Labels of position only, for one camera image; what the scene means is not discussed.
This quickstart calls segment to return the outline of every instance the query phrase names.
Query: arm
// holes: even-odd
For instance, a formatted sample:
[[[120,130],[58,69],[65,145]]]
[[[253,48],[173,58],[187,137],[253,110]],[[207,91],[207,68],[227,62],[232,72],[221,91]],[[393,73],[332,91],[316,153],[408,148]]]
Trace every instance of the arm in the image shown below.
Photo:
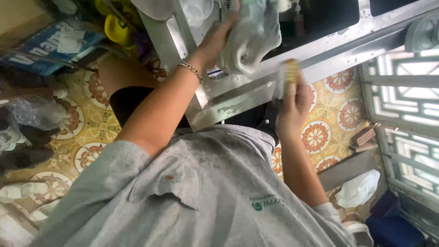
[[[214,25],[187,63],[199,73],[213,67],[213,61],[223,50],[236,17],[235,13],[226,22]],[[192,71],[178,66],[169,80],[140,103],[117,139],[134,142],[151,157],[157,157],[170,141],[198,83],[198,77]]]
[[[300,132],[311,106],[311,92],[302,75],[299,83],[288,85],[276,132],[282,143],[282,168],[285,184],[310,207],[328,202],[320,179],[311,164]]]

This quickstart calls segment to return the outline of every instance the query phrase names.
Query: forearm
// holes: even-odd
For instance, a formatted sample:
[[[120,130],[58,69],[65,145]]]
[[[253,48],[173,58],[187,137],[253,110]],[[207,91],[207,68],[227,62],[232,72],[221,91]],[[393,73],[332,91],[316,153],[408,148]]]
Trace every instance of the forearm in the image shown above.
[[[284,182],[310,207],[328,202],[309,154],[299,138],[281,138]]]
[[[205,62],[198,54],[187,62],[200,73],[205,70]],[[178,66],[169,80],[139,104],[118,139],[134,142],[151,156],[157,156],[171,139],[198,85],[195,73]]]

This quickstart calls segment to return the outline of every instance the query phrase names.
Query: left hand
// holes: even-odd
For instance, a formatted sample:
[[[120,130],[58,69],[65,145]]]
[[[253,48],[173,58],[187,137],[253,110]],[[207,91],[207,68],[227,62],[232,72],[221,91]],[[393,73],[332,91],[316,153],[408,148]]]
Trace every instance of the left hand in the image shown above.
[[[198,46],[194,56],[199,57],[205,63],[206,68],[210,69],[215,66],[215,59],[226,46],[227,37],[238,16],[239,12],[233,11],[225,22],[214,23]]]

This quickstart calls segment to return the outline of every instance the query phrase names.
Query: hand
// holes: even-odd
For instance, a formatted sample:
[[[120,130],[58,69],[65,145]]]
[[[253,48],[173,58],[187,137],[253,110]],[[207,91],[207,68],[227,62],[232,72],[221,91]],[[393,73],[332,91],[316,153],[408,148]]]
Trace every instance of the hand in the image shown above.
[[[311,90],[299,71],[298,83],[286,86],[284,104],[277,116],[276,133],[281,142],[300,139],[300,132],[311,107]]]
[[[215,66],[215,59],[226,46],[227,37],[238,16],[239,12],[233,11],[225,22],[214,23],[203,42],[198,46],[194,56],[200,58],[205,63],[206,68],[210,69]]]

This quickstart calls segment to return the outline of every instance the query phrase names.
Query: plastic bag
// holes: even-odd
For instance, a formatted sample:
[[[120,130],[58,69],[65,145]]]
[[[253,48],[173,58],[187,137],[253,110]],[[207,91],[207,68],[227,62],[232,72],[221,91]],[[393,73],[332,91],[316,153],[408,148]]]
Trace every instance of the plastic bag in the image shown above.
[[[39,96],[16,98],[10,105],[17,123],[49,131],[58,128],[67,114],[65,108],[54,99]]]
[[[379,178],[379,171],[374,169],[347,181],[335,195],[337,204],[341,207],[356,207],[364,204],[377,190]]]

